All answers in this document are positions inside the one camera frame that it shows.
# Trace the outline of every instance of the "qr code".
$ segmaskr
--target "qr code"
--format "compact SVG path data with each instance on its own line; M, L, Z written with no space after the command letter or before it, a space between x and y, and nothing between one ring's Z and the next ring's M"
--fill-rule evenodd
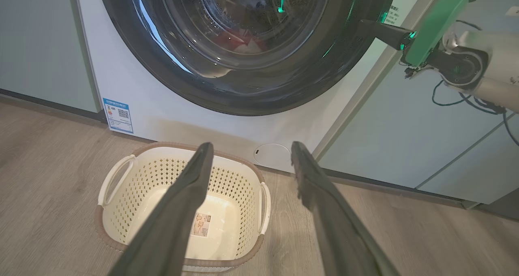
M123 118L126 118L128 119L128 111L124 111L124 110L121 110L121 109L117 109L119 111L119 116L123 117Z

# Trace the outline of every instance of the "energy label sticker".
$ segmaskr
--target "energy label sticker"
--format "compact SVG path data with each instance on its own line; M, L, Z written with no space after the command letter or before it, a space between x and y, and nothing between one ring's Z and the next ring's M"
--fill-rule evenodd
M111 129L133 133L128 105L103 98L104 110Z

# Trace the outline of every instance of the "white cabinet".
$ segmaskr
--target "white cabinet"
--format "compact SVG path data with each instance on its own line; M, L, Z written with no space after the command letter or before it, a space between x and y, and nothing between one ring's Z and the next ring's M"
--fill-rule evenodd
M415 188L502 122L465 103L433 104L439 75L426 71L408 80L404 69L393 67L324 154L321 167ZM451 103L460 96L441 86L436 100Z
M519 117L508 121L519 137ZM519 188L519 146L504 125L418 188L422 191L490 204Z
M76 0L0 0L0 89L99 112Z

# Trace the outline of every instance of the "washing machine door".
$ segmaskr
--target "washing machine door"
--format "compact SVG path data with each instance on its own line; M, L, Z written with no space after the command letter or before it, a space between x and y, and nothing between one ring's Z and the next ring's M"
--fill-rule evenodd
M286 111L330 89L392 0L103 0L120 36L160 82L241 116Z

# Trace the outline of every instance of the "label in basket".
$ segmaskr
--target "label in basket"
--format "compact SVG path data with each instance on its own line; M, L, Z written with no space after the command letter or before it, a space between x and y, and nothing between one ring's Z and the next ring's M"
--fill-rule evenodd
M211 215L197 212L195 216L195 224L193 225L193 232L191 235L196 235L197 237L207 237L210 224Z

